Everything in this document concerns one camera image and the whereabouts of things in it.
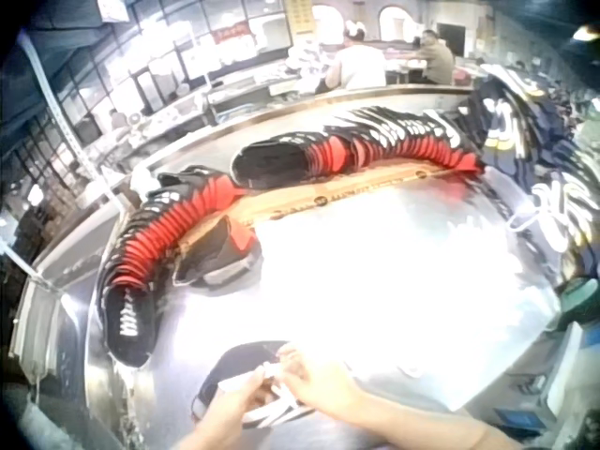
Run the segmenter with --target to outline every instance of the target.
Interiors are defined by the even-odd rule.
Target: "cardboard strip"
[[[451,172],[453,171],[425,161],[391,159],[373,164],[361,172],[338,176],[325,183],[285,187],[248,195],[192,228],[179,241],[179,249],[182,254],[186,254],[188,249],[208,233],[223,216],[229,216],[244,226],[253,227],[258,222],[284,218],[289,214],[322,207],[354,195]]]

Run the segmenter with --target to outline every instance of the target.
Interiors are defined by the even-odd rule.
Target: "person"
[[[468,416],[418,411],[362,390],[346,366],[289,343],[277,352],[278,377],[306,405],[334,419],[379,435],[406,450],[513,450],[520,444],[495,427]],[[177,450],[229,450],[242,432],[242,416],[262,390],[264,371],[258,367],[238,390],[220,392],[194,431]]]
[[[385,57],[383,53],[364,45],[365,26],[346,22],[345,49],[337,53],[327,71],[325,84],[329,89],[367,89],[385,86]]]
[[[423,84],[452,84],[454,55],[440,42],[433,30],[425,30],[421,37],[421,49],[418,52],[402,54],[400,59],[424,59],[427,68],[423,72]]]
[[[128,127],[128,118],[122,112],[119,112],[117,110],[111,110],[110,115],[112,129]]]

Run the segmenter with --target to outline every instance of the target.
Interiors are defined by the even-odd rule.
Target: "doorway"
[[[467,29],[460,25],[449,25],[438,23],[438,34],[440,39],[446,41],[446,46],[454,56],[465,55],[465,34]]]

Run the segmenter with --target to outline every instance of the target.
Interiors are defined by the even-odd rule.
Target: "white shoelace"
[[[537,220],[548,243],[559,253],[564,253],[568,249],[568,233],[574,237],[578,245],[582,243],[584,235],[588,242],[592,240],[592,228],[590,227],[590,222],[593,220],[592,215],[589,211],[570,202],[569,197],[585,202],[592,209],[599,209],[598,204],[591,199],[590,191],[580,181],[568,173],[564,173],[563,176],[566,181],[564,185],[554,180],[550,187],[543,183],[533,186],[532,194],[540,200],[540,205],[525,204],[507,222],[510,231],[519,233]],[[529,218],[516,226],[515,220],[523,214],[528,215]],[[577,221],[580,231],[575,227],[569,214]],[[564,227],[565,231],[559,228],[559,224]]]
[[[131,298],[129,292],[125,294],[125,304],[121,309],[119,334],[130,338],[138,336],[138,316],[133,308],[133,298]]]

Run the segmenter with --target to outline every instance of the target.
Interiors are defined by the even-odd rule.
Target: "white shirt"
[[[337,53],[325,82],[344,89],[385,86],[385,57],[373,47],[354,44]]]

